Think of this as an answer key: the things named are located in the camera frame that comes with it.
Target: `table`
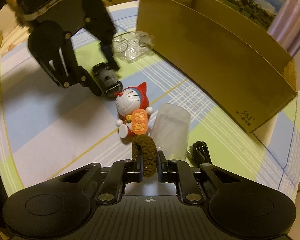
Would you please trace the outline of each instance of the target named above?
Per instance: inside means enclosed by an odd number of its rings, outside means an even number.
[[[134,30],[138,2],[108,8],[119,32]],[[73,38],[79,65],[102,62],[98,42],[85,30]],[[300,92],[282,111],[246,134],[207,94],[154,52],[128,64],[118,59],[124,87],[146,82],[154,123],[162,103],[191,114],[189,145],[208,144],[213,164],[280,190],[295,200],[300,180]],[[31,57],[26,42],[0,60],[0,174],[8,195],[99,162],[130,159],[117,133],[114,102],[80,84],[58,88]]]

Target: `logo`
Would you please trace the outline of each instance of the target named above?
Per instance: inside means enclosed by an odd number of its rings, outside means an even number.
[[[153,201],[155,201],[153,198],[147,198],[146,201],[151,204]]]

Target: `pink curtain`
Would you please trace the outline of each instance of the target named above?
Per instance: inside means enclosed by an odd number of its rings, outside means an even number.
[[[286,1],[268,33],[294,56],[300,48],[300,0]]]

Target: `orange plaque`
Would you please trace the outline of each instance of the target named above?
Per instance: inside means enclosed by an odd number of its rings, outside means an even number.
[[[143,109],[134,110],[132,113],[132,131],[135,134],[145,134],[148,130],[148,114]]]

